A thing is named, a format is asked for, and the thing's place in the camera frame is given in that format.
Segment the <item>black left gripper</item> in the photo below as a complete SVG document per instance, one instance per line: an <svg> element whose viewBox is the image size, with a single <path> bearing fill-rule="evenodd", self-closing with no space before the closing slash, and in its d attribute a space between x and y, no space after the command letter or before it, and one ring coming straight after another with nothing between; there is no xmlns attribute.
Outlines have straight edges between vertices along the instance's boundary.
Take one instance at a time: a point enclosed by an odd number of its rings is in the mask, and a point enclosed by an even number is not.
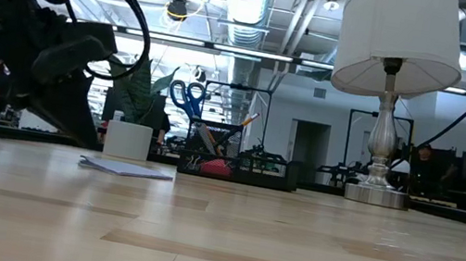
<svg viewBox="0 0 466 261"><path fill-rule="evenodd" d="M67 22L49 9L12 19L0 35L11 100L86 148L95 146L97 133L87 99L93 78L84 68L117 51L108 24Z"/></svg>

